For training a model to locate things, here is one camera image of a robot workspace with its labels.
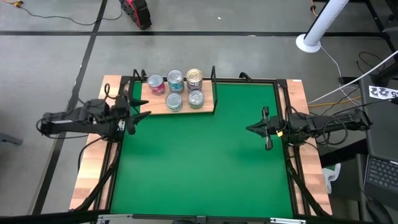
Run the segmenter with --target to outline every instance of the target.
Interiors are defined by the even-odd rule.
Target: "can lid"
[[[158,74],[153,74],[150,77],[148,77],[148,85],[150,86],[159,86],[163,82],[163,77]]]
[[[188,99],[189,103],[193,105],[200,105],[205,101],[205,96],[201,91],[195,90],[189,94]]]
[[[193,68],[187,72],[187,81],[196,83],[200,82],[200,80],[203,78],[203,74],[201,70]]]
[[[179,108],[182,104],[181,95],[179,95],[178,93],[170,93],[166,97],[166,104],[169,108]]]
[[[181,82],[184,79],[182,77],[182,73],[178,70],[171,70],[169,74],[167,74],[167,81],[168,82]]]

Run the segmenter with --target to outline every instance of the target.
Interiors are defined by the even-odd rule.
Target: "red power tool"
[[[144,30],[150,25],[150,13],[145,0],[119,0],[122,9],[137,24],[140,30]]]

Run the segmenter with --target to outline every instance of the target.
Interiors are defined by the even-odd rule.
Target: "wooden board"
[[[114,96],[117,94],[119,90],[119,83],[121,80],[121,75],[105,75],[103,84],[100,90],[100,98],[103,98],[103,88],[106,83],[111,84],[110,95]],[[299,112],[308,113],[307,99],[305,98],[303,83],[301,80],[287,80],[287,86],[289,88],[289,98],[290,103],[294,108],[296,108]],[[281,88],[279,88],[280,93],[280,101],[282,103],[282,109],[284,110],[284,95]],[[114,104],[114,101],[110,98],[106,100],[106,102],[110,105]],[[89,135],[89,139],[87,143],[92,141],[91,139],[95,139],[96,135]],[[314,139],[309,139],[308,142],[315,144]],[[114,156],[114,145],[112,149],[111,158]],[[90,194],[95,185],[99,180],[99,173],[101,170],[101,166],[104,159],[106,144],[103,141],[96,142],[91,147],[86,149],[83,159],[81,162],[81,168],[76,180],[75,190],[73,191],[72,200],[70,203],[70,208],[76,208],[79,206],[84,199]],[[321,207],[331,214],[331,207],[328,198],[328,194],[326,192],[326,184],[323,180],[322,167],[319,160],[318,151],[314,149],[312,146],[305,144],[300,147],[300,157],[302,161],[305,185],[308,190],[314,196],[315,200],[321,205]],[[104,209],[105,200],[108,193],[109,185],[106,184],[103,189],[103,194],[101,198],[100,207]],[[304,214],[303,203],[301,198],[301,193],[297,185],[295,184],[295,193],[297,199],[297,206],[299,214]]]
[[[205,96],[205,102],[200,109],[192,109],[189,107],[188,95],[189,91],[187,88],[187,83],[185,82],[185,89],[181,93],[182,97],[182,109],[178,112],[172,112],[168,109],[166,105],[166,97],[170,93],[169,84],[167,82],[164,83],[166,92],[160,96],[156,96],[152,94],[152,91],[149,88],[147,83],[142,85],[141,90],[141,99],[148,100],[149,103],[141,106],[141,112],[151,111],[153,114],[179,114],[179,113],[209,113],[213,112],[214,104],[213,104],[213,85],[211,80],[204,80],[202,83],[201,91]]]

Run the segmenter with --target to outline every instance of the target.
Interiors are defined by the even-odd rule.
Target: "laptop keyboard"
[[[369,158],[368,182],[398,192],[398,166],[380,159]]]

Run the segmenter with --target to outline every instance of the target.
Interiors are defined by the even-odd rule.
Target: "green mat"
[[[245,130],[265,105],[277,114],[272,85],[220,83],[214,115],[142,120],[124,137],[111,213],[292,218],[280,139],[266,151]]]

